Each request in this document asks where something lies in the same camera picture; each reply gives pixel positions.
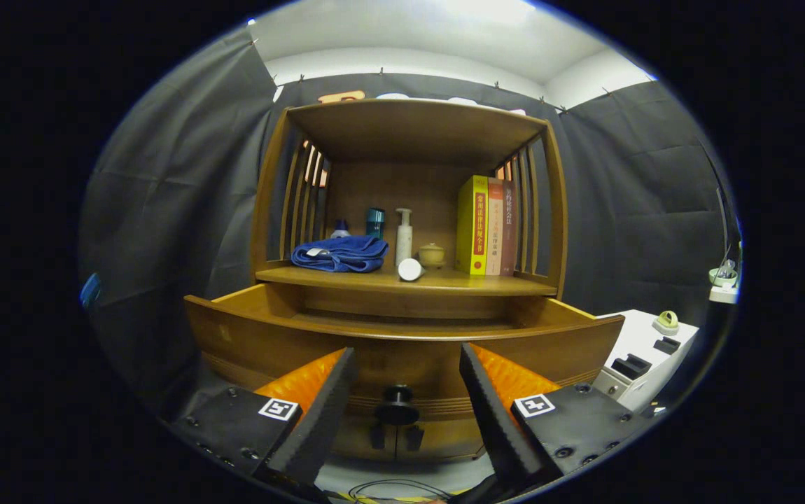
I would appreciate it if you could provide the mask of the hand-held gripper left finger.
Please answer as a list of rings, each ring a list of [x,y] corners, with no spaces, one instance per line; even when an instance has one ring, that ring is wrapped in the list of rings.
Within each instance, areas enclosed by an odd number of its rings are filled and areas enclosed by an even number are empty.
[[[316,490],[358,376],[354,349],[331,352],[260,387],[236,386],[172,422],[185,442],[249,481]]]

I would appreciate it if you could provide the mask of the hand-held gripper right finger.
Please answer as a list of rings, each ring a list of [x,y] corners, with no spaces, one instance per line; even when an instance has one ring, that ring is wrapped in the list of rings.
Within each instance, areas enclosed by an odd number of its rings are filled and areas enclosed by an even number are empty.
[[[469,342],[459,371],[494,469],[477,494],[528,494],[581,473],[647,433],[653,418],[582,382],[551,387],[524,367]]]

